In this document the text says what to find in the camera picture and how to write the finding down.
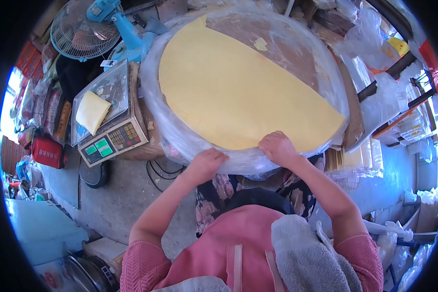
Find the black cable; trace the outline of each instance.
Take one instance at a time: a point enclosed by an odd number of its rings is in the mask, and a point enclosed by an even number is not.
[[[160,192],[163,192],[163,190],[161,190],[161,189],[157,186],[157,184],[155,183],[155,181],[154,181],[153,178],[151,177],[151,174],[149,173],[149,167],[148,167],[148,165],[151,166],[151,169],[153,170],[153,172],[155,172],[155,173],[159,176],[159,178],[162,178],[162,179],[165,179],[165,180],[176,179],[176,178],[178,177],[178,175],[179,175],[180,173],[182,173],[182,172],[184,171],[184,169],[185,169],[185,166],[182,166],[182,168],[180,168],[180,169],[177,170],[177,171],[174,171],[174,172],[168,172],[168,171],[166,171],[164,168],[162,168],[156,160],[154,160],[154,162],[156,162],[157,166],[161,169],[162,172],[165,172],[165,173],[167,173],[167,174],[175,174],[175,173],[178,172],[178,174],[177,174],[175,177],[173,177],[173,178],[165,178],[165,177],[162,176],[159,172],[156,171],[156,169],[155,169],[154,166],[153,166],[152,161],[147,161],[147,162],[146,162],[146,173],[147,173],[147,176],[148,176],[149,179],[151,180],[151,182],[152,182],[152,184],[154,185],[154,187],[155,187],[158,191],[160,191]]]

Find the blue fan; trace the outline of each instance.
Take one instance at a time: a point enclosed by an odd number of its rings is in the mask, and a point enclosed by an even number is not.
[[[50,38],[60,54],[84,62],[111,50],[122,36],[110,59],[140,62],[154,38],[168,31],[155,18],[145,29],[140,34],[123,15],[120,0],[70,0],[52,22]]]

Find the concrete floor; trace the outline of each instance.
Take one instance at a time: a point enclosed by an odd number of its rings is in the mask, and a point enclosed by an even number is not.
[[[413,188],[415,191],[415,156],[408,155],[405,148],[383,147],[382,151],[384,178],[361,178],[352,182],[359,187],[349,195],[360,207],[362,214],[396,205],[402,201],[406,189]],[[80,210],[58,196],[55,196],[55,201],[81,226],[92,228],[104,237],[128,244],[131,226],[160,192],[147,176],[146,161],[115,160],[111,162],[111,166],[111,181],[106,187],[91,189],[84,183],[80,184]],[[178,169],[178,165],[169,163],[169,169]],[[158,185],[164,190],[169,183],[170,181],[161,179]],[[315,225],[317,220],[321,220],[328,235],[332,234],[329,217],[319,204],[310,219],[310,224]],[[195,234],[195,196],[191,193],[180,203],[163,237],[162,244],[166,256],[174,259],[183,248],[195,241]]]

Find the red bag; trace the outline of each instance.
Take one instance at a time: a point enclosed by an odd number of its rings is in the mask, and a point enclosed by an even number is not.
[[[31,156],[35,162],[57,169],[63,168],[67,161],[63,147],[47,137],[33,139]]]

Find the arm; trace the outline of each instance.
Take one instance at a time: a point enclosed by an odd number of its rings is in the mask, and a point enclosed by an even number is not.
[[[213,179],[228,156],[215,148],[199,153],[140,216],[133,225],[128,242],[143,240],[161,247],[161,238],[169,226],[178,204],[197,186]]]
[[[298,175],[310,188],[323,210],[331,218],[334,246],[360,233],[368,233],[360,210],[335,182],[297,153],[281,131],[266,135],[258,144],[269,160]]]

